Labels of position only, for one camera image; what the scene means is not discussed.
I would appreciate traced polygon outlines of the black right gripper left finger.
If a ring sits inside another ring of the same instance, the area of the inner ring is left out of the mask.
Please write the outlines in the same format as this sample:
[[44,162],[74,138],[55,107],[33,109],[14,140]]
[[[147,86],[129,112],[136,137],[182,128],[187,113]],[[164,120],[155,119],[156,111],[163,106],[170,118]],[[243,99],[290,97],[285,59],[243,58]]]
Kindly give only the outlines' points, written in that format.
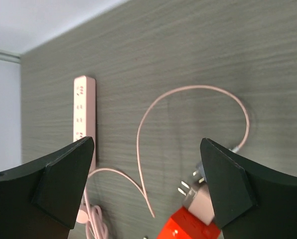
[[0,172],[0,239],[66,239],[74,229],[94,152],[86,136]]

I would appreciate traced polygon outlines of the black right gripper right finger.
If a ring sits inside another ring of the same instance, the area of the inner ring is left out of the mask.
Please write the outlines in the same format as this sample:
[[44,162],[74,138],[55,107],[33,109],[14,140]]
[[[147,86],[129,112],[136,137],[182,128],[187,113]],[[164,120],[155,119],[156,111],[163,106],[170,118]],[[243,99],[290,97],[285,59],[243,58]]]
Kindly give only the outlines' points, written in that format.
[[211,139],[201,162],[226,239],[297,239],[297,177],[233,153]]

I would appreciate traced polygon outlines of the pink brown plug adapter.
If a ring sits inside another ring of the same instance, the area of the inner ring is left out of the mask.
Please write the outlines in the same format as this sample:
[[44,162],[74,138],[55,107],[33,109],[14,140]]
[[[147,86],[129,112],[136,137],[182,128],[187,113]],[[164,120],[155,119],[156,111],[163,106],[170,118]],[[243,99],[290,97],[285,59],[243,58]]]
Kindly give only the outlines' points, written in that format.
[[184,196],[182,205],[205,225],[210,225],[215,217],[208,185],[201,179],[193,184],[181,181],[177,188]]

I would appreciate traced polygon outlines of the red orange block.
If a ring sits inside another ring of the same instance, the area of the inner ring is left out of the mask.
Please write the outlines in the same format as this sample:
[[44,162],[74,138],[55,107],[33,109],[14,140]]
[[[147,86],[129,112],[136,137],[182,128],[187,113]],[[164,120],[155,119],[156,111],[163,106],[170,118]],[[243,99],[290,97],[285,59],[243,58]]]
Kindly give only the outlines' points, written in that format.
[[181,207],[170,216],[157,239],[217,239],[220,234],[214,223],[207,226],[185,207]]

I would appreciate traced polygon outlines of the pink power adapter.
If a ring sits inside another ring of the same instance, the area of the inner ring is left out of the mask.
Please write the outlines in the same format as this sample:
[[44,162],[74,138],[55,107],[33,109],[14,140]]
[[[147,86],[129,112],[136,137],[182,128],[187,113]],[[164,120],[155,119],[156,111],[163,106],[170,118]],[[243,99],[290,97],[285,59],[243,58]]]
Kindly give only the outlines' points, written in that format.
[[97,127],[96,80],[88,76],[74,79],[73,140],[92,137],[96,144]]

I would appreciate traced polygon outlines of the grey usb charger plug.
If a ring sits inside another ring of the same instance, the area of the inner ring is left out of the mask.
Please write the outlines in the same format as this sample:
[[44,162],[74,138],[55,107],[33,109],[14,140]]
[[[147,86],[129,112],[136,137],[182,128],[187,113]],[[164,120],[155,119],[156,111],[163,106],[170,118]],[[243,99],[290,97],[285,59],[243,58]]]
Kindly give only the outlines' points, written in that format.
[[200,161],[196,164],[196,167],[192,173],[192,176],[198,183],[206,183],[207,182],[206,174],[205,174],[205,170],[204,170],[202,161]]

